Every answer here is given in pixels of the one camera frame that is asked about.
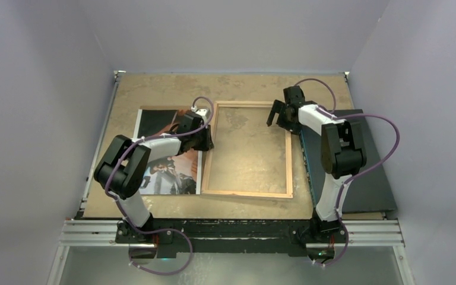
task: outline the white wall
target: white wall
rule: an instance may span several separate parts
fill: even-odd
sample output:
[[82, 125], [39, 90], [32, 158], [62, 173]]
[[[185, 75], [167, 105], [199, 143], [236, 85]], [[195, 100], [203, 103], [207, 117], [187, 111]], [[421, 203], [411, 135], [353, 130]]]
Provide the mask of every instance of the white wall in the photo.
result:
[[0, 0], [0, 284], [45, 284], [112, 70], [74, 0]]
[[80, 0], [114, 69], [350, 70], [389, 0]]
[[[350, 73], [354, 103], [395, 120], [385, 170], [418, 284], [456, 284], [456, 0], [392, 0]], [[379, 151], [394, 142], [373, 123]]]

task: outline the photograph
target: photograph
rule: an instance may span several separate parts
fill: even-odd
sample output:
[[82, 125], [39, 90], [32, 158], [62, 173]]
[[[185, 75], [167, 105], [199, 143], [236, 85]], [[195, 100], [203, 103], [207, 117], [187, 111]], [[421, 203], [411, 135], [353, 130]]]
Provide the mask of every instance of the photograph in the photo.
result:
[[[160, 135], [174, 129], [188, 109], [140, 109], [134, 138]], [[202, 152], [189, 150], [179, 156], [149, 161], [139, 188], [141, 195], [200, 194]]]

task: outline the stained wooden board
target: stained wooden board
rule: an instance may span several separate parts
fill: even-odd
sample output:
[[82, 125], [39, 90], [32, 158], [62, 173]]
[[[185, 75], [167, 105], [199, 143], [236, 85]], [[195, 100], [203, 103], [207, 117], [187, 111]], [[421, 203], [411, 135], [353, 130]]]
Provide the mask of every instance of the stained wooden board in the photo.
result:
[[[140, 106], [190, 105], [199, 95], [213, 100], [283, 100], [282, 90], [311, 75], [148, 75], [127, 74], [121, 79], [106, 127], [101, 151], [118, 134], [132, 137]], [[314, 76], [328, 83], [337, 96], [338, 109], [351, 109], [350, 94], [343, 75]], [[322, 85], [302, 85], [307, 100], [327, 108], [333, 106], [329, 91]], [[293, 198], [255, 199], [243, 197], [156, 196], [143, 197], [155, 217], [223, 219], [308, 219], [312, 201], [306, 180], [298, 136], [292, 137]], [[121, 217], [98, 183], [91, 181], [84, 217]]]
[[272, 105], [215, 102], [215, 148], [207, 153], [202, 194], [293, 198], [291, 134], [267, 126]]

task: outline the tabletop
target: tabletop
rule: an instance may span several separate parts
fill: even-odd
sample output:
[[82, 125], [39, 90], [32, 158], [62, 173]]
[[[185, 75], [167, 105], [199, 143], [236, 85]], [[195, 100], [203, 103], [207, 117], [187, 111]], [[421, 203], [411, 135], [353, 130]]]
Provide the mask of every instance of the tabletop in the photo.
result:
[[[119, 134], [132, 137], [141, 106], [188, 106], [197, 96], [211, 100], [283, 100], [283, 89], [314, 77], [335, 92], [337, 109], [352, 109], [349, 88], [338, 75], [256, 74], [125, 74], [121, 78], [106, 125], [99, 158]], [[320, 83], [300, 85], [307, 100], [332, 108], [330, 92]], [[147, 195], [144, 203], [160, 218], [190, 219], [309, 219], [313, 206], [298, 136], [292, 138], [293, 198], [257, 199], [209, 195]], [[121, 217], [112, 199], [91, 178], [84, 217]]]

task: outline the purple cable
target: purple cable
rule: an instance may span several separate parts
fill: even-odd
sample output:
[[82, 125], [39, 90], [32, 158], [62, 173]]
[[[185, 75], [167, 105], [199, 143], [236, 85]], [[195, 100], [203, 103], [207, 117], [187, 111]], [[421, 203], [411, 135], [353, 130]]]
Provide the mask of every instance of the purple cable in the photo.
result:
[[298, 85], [300, 85], [300, 83], [305, 82], [305, 81], [317, 81], [317, 82], [321, 83], [322, 85], [326, 86], [326, 88], [331, 93], [331, 97], [333, 97], [333, 110], [331, 110], [331, 112], [332, 113], [335, 112], [335, 110], [337, 109], [337, 98], [335, 96], [335, 93], [333, 92], [333, 89], [331, 89], [331, 87], [328, 84], [326, 84], [326, 82], [324, 82], [324, 81], [322, 81], [320, 79], [317, 79], [317, 78], [305, 78], [305, 79], [302, 79], [302, 80], [298, 81], [294, 86], [298, 86]]
[[131, 256], [131, 252], [129, 250], [129, 259], [130, 259], [130, 264], [132, 264], [133, 266], [137, 267], [138, 269], [141, 269], [141, 270], [144, 270], [146, 272], [149, 272], [149, 273], [153, 273], [153, 274], [156, 274], [156, 275], [161, 275], [161, 276], [169, 276], [169, 275], [174, 275], [174, 274], [177, 274], [181, 271], [183, 271], [188, 265], [189, 263], [191, 262], [191, 259], [193, 258], [193, 245], [191, 244], [191, 240], [189, 240], [189, 238], [186, 236], [186, 234], [184, 234], [183, 232], [181, 232], [180, 230], [176, 230], [176, 229], [159, 229], [159, 230], [152, 230], [152, 231], [149, 231], [149, 232], [145, 232], [141, 229], [139, 229], [131, 220], [130, 218], [127, 216], [125, 210], [121, 207], [121, 203], [119, 202], [118, 200], [118, 196], [116, 194], [113, 194], [109, 191], [109, 185], [111, 185], [111, 181], [113, 181], [113, 178], [115, 176], [115, 173], [116, 171], [118, 171], [119, 167], [121, 166], [122, 162], [126, 159], [126, 157], [128, 156], [128, 154], [140, 143], [143, 143], [144, 141], [150, 141], [150, 140], [156, 140], [158, 138], [179, 138], [179, 137], [185, 137], [187, 135], [191, 135], [191, 134], [194, 134], [196, 132], [199, 132], [200, 130], [206, 128], [209, 123], [212, 121], [212, 118], [214, 116], [214, 103], [207, 97], [205, 96], [198, 96], [197, 98], [195, 98], [195, 100], [193, 101], [193, 104], [192, 106], [195, 106], [195, 103], [199, 100], [199, 99], [204, 99], [206, 100], [209, 105], [211, 106], [211, 114], [209, 116], [209, 118], [207, 119], [206, 122], [204, 122], [204, 124], [199, 127], [198, 129], [195, 129], [193, 131], [190, 131], [190, 132], [185, 132], [183, 134], [169, 134], [169, 135], [153, 135], [153, 136], [150, 136], [150, 137], [147, 137], [147, 138], [144, 138], [144, 140], [142, 138], [136, 140], [133, 144], [131, 144], [126, 150], [125, 152], [123, 152], [123, 154], [121, 155], [121, 157], [118, 159], [118, 162], [116, 163], [116, 166], [115, 168], [113, 169], [113, 171], [111, 172], [111, 174], [109, 175], [109, 178], [106, 182], [106, 186], [104, 187], [104, 191], [106, 193], [107, 196], [113, 198], [116, 202], [116, 206], [118, 207], [118, 209], [120, 210], [120, 212], [123, 214], [123, 219], [126, 220], [130, 226], [137, 232], [137, 233], [140, 233], [142, 235], [152, 235], [152, 234], [155, 234], [155, 233], [160, 233], [160, 232], [166, 232], [166, 231], [171, 231], [171, 232], [176, 232], [178, 234], [180, 234], [181, 236], [183, 236], [187, 243], [188, 243], [188, 246], [189, 246], [189, 257], [188, 257], [188, 260], [186, 261], [186, 263], [180, 267], [179, 269], [177, 270], [174, 270], [174, 271], [171, 271], [171, 272], [160, 272], [160, 271], [155, 271], [155, 270], [151, 270], [151, 269], [148, 269], [148, 268], [145, 268], [145, 267], [142, 267], [140, 266], [139, 264], [137, 264], [133, 259], [132, 259], [132, 256]]
[[[347, 180], [345, 180], [345, 182], [343, 182], [343, 184], [340, 186], [340, 190], [338, 192], [337, 200], [336, 200], [336, 203], [335, 203], [335, 210], [337, 210], [338, 207], [340, 206], [340, 197], [341, 197], [341, 194], [343, 193], [344, 185], [349, 184], [350, 182], [352, 182], [352, 181], [356, 180], [357, 178], [367, 174], [370, 171], [373, 171], [373, 169], [376, 169], [377, 167], [382, 165], [386, 160], [388, 160], [389, 157], [391, 157], [391, 155], [396, 151], [396, 148], [400, 144], [400, 130], [398, 129], [398, 127], [396, 126], [396, 124], [393, 121], [387, 119], [386, 117], [379, 116], [379, 115], [362, 114], [361, 113], [361, 114], [353, 114], [353, 115], [335, 117], [333, 114], [326, 112], [325, 110], [321, 109], [320, 107], [317, 108], [317, 110], [318, 110], [319, 113], [330, 117], [332, 120], [342, 120], [342, 119], [362, 118], [362, 117], [382, 119], [385, 122], [388, 122], [394, 128], [394, 132], [396, 133], [396, 142], [394, 143], [394, 145], [393, 145], [392, 149], [389, 151], [389, 153], [383, 159], [380, 159], [379, 162], [375, 163], [371, 167], [369, 167], [369, 168], [363, 170], [362, 172], [360, 172], [360, 173], [348, 178]], [[330, 266], [330, 265], [333, 265], [334, 263], [336, 263], [345, 254], [345, 251], [347, 251], [347, 245], [349, 244], [349, 231], [347, 231], [347, 227], [343, 223], [343, 221], [342, 221], [342, 219], [340, 217], [340, 213], [338, 211], [335, 211], [335, 212], [336, 212], [336, 215], [337, 215], [337, 219], [340, 222], [340, 224], [341, 224], [341, 226], [342, 226], [342, 228], [343, 228], [343, 230], [345, 232], [345, 246], [343, 247], [341, 252], [338, 254], [338, 257], [334, 258], [331, 262], [328, 262], [327, 264], [324, 264], [323, 267]]]

